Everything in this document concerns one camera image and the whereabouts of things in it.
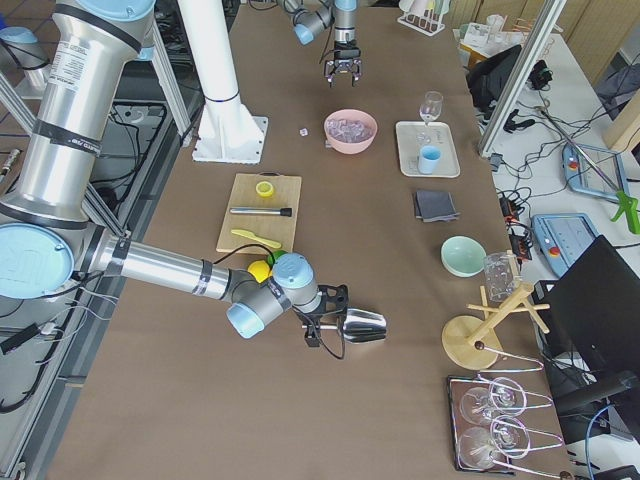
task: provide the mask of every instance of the black monitor screen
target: black monitor screen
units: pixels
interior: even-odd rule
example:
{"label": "black monitor screen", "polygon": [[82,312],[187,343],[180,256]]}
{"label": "black monitor screen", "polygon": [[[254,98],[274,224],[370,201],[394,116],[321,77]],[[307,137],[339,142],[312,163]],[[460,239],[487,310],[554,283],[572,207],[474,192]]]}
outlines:
{"label": "black monitor screen", "polygon": [[[598,381],[623,371],[640,377],[640,279],[606,238],[594,240],[546,300]],[[610,398],[640,440],[640,389]]]}

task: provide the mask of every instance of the mint green bowl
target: mint green bowl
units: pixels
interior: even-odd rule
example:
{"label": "mint green bowl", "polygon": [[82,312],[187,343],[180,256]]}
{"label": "mint green bowl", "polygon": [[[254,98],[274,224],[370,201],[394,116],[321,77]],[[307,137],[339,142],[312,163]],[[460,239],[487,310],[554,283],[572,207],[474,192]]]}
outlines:
{"label": "mint green bowl", "polygon": [[478,242],[469,237],[451,237],[440,249],[442,264],[458,277],[472,277],[484,269],[487,253]]}

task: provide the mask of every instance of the wooden cutting board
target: wooden cutting board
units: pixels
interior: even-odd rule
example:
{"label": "wooden cutting board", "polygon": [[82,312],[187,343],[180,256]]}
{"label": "wooden cutting board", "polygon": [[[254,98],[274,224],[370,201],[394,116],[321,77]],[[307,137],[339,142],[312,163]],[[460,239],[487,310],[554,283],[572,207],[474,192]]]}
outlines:
{"label": "wooden cutting board", "polygon": [[[273,184],[275,192],[269,198],[262,198],[256,193],[256,184],[261,181],[268,181]],[[238,173],[229,204],[220,229],[218,237],[218,252],[230,252],[231,250],[245,245],[255,243],[248,238],[233,235],[231,230],[242,228],[250,230],[259,237],[276,240],[282,243],[282,250],[293,251],[293,240],[296,233],[296,222],[298,219],[298,204],[300,201],[300,188],[302,177],[291,177],[287,175],[260,175]],[[281,217],[278,215],[235,215],[229,213],[232,207],[253,207],[253,208],[285,208],[293,209],[291,217]],[[258,247],[249,247],[238,253],[263,254],[264,250]]]}

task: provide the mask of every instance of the gray napkin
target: gray napkin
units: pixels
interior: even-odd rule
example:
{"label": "gray napkin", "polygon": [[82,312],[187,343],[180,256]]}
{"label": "gray napkin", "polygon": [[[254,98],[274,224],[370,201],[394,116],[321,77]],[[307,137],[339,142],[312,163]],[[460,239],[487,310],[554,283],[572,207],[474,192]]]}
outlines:
{"label": "gray napkin", "polygon": [[449,192],[418,190],[413,200],[416,218],[423,222],[450,222],[460,216]]}

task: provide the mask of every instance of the label on robot arm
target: label on robot arm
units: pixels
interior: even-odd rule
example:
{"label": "label on robot arm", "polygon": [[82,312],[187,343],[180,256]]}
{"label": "label on robot arm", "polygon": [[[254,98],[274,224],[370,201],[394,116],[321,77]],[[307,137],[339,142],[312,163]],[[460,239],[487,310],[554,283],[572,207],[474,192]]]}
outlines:
{"label": "label on robot arm", "polygon": [[82,79],[88,49],[69,42],[60,42],[51,65],[49,82],[74,92]]}

